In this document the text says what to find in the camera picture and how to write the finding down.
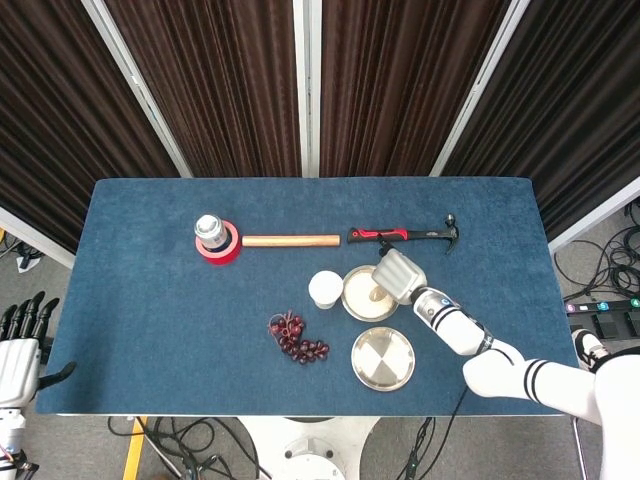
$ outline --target wooden stick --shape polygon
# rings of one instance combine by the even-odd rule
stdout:
[[[243,247],[339,247],[340,235],[247,235]]]

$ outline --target curtain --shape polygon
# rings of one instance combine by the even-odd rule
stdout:
[[[640,175],[640,2],[533,0],[444,170],[533,180],[549,239]]]
[[[106,3],[194,175],[300,175],[291,1]]]
[[[324,2],[321,176],[429,174],[508,3]]]
[[[0,206],[75,251],[95,182],[177,176],[80,2],[0,2]]]

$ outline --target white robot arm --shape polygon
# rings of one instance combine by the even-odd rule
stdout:
[[[558,363],[525,360],[491,335],[445,293],[427,286],[420,267],[381,240],[382,259],[373,279],[413,311],[458,355],[469,388],[482,397],[511,397],[560,410],[603,426],[601,479],[636,478],[640,471],[640,355],[610,360],[591,372]]]
[[[31,478],[38,466],[26,461],[22,452],[25,419],[21,409],[38,390],[61,382],[73,372],[75,363],[61,372],[38,378],[41,345],[45,340],[56,298],[38,309],[44,292],[12,305],[0,318],[0,480],[13,480],[18,470]]]

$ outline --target hammer handle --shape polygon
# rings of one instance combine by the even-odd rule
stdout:
[[[352,228],[347,234],[347,243],[377,242],[378,235],[382,235],[390,242],[404,240],[419,240],[421,238],[445,238],[451,240],[451,232],[448,230],[405,230],[394,228],[388,230],[364,230]]]
[[[391,242],[409,240],[409,232],[403,228],[389,230],[365,230],[364,228],[352,228],[347,234],[347,243],[377,242],[378,235],[382,235]]]

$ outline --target blue felt mat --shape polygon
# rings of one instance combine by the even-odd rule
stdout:
[[[378,261],[378,245],[347,245],[350,227],[434,229],[455,214],[461,239],[396,246],[525,358],[575,365],[531,183],[516,178],[118,179],[95,189],[48,371],[76,372],[42,392],[41,413],[213,415],[447,415],[464,381],[456,356],[411,309],[377,325],[416,351],[409,383],[366,388],[350,361],[371,324],[341,305],[318,310],[315,272],[341,275]],[[204,213],[244,234],[340,233],[340,248],[242,251],[214,267],[194,248]],[[306,338],[331,345],[326,362],[294,364],[267,334],[293,308]],[[469,394],[462,414],[551,413],[524,400]]]

